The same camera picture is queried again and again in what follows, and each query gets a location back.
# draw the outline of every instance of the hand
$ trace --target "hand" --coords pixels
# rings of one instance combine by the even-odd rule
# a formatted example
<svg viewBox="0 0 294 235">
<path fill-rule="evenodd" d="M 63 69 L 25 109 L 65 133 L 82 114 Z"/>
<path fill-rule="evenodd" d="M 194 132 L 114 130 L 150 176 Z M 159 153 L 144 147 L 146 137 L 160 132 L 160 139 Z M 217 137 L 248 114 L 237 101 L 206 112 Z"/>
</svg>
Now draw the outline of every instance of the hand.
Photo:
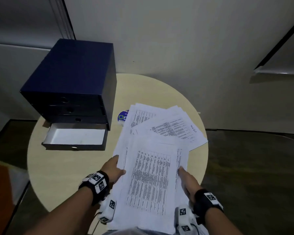
<svg viewBox="0 0 294 235">
<path fill-rule="evenodd" d="M 115 155 L 110 158 L 105 164 L 103 164 L 101 171 L 105 172 L 109 177 L 110 183 L 115 183 L 122 175 L 126 173 L 126 170 L 117 168 L 119 155 Z"/>
<path fill-rule="evenodd" d="M 180 166 L 177 172 L 181 178 L 182 187 L 186 189 L 186 195 L 192 203 L 195 203 L 195 193 L 202 189 L 202 187 L 198 184 L 195 177 L 184 170 L 182 166 Z"/>
</svg>

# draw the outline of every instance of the cable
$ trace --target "cable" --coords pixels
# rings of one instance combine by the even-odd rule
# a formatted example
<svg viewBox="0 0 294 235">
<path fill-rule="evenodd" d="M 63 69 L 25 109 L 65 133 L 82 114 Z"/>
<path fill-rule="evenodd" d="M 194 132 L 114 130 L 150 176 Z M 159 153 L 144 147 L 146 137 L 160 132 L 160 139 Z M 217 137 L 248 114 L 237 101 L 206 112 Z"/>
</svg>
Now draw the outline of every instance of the cable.
<svg viewBox="0 0 294 235">
<path fill-rule="evenodd" d="M 95 216 L 94 216 L 94 218 L 95 218 L 98 214 L 101 214 L 101 212 L 96 213 Z M 98 226 L 99 222 L 100 222 L 100 220 L 98 220 L 98 223 L 96 224 L 96 227 Z M 91 233 L 91 235 L 94 234 L 94 232 L 95 232 L 95 230 L 96 230 L 96 227 L 94 228 L 94 231 Z"/>
<path fill-rule="evenodd" d="M 200 235 L 197 226 L 193 223 L 191 223 L 191 225 L 193 225 L 196 228 L 198 235 Z"/>
</svg>

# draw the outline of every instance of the person's left hand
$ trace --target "person's left hand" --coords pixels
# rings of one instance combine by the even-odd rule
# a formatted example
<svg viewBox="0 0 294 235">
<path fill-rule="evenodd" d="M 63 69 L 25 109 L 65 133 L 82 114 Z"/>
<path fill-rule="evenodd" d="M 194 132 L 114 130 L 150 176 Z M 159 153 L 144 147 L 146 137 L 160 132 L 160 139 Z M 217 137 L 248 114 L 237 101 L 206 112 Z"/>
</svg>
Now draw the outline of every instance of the person's left hand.
<svg viewBox="0 0 294 235">
<path fill-rule="evenodd" d="M 109 177 L 110 183 L 115 183 L 122 175 L 126 173 L 126 170 L 117 168 L 119 155 L 115 155 L 110 158 L 101 168 L 101 171 L 105 172 Z"/>
</svg>

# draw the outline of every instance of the wristband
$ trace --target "wristband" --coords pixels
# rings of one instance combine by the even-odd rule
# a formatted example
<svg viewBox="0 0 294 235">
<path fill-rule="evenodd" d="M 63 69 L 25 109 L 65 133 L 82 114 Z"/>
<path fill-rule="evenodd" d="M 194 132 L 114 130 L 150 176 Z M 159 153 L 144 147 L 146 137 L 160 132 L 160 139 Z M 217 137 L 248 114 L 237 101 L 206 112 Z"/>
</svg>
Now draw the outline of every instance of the wristband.
<svg viewBox="0 0 294 235">
<path fill-rule="evenodd" d="M 197 224 L 205 224 L 205 214 L 210 208 L 217 208 L 223 212 L 223 206 L 217 198 L 206 189 L 200 189 L 195 193 L 194 213 L 199 216 Z"/>
<path fill-rule="evenodd" d="M 93 200 L 91 205 L 94 206 L 99 201 L 103 200 L 109 192 L 109 177 L 103 171 L 98 171 L 94 174 L 89 174 L 82 180 L 82 184 L 78 187 L 88 187 L 92 191 Z"/>
</svg>

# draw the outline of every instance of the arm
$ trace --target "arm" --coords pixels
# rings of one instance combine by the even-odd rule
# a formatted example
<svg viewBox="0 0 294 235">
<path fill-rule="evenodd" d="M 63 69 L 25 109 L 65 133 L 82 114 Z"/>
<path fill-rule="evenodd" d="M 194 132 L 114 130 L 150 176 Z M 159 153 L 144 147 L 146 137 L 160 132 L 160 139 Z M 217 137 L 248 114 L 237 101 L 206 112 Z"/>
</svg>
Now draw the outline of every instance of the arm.
<svg viewBox="0 0 294 235">
<path fill-rule="evenodd" d="M 179 168 L 178 173 L 186 189 L 186 194 L 190 201 L 195 203 L 196 192 L 203 188 L 199 185 L 195 177 L 184 170 L 183 167 Z M 210 208 L 207 210 L 205 222 L 210 235 L 243 235 L 225 214 L 217 208 Z"/>
<path fill-rule="evenodd" d="M 109 181 L 112 183 L 125 174 L 125 170 L 117 168 L 117 162 L 118 155 L 110 158 L 101 168 L 101 171 L 108 175 Z M 35 227 L 27 231 L 25 235 L 69 235 L 77 232 L 80 227 L 88 231 L 94 214 L 99 208 L 98 204 L 92 207 L 92 201 L 91 189 L 82 187 L 52 210 Z"/>
</svg>

